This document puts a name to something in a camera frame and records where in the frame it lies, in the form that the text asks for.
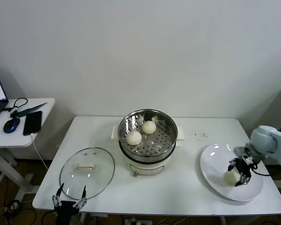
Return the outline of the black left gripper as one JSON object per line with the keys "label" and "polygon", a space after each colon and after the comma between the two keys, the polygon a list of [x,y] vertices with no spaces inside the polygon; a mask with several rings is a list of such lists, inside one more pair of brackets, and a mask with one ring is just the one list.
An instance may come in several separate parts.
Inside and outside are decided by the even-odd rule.
{"label": "black left gripper", "polygon": [[81,198],[78,202],[60,201],[60,194],[63,190],[64,183],[57,190],[56,194],[52,196],[54,211],[57,213],[56,225],[70,225],[73,215],[79,212],[87,202],[86,186],[84,186]]}

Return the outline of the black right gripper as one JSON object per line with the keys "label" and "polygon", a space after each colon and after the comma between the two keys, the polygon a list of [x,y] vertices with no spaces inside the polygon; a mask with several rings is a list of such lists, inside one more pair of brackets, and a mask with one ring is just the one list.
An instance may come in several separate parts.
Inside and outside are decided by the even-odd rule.
{"label": "black right gripper", "polygon": [[251,179],[250,167],[243,159],[234,158],[229,161],[228,172],[232,171],[235,167],[240,174],[239,181],[236,182],[235,187],[247,185]]}

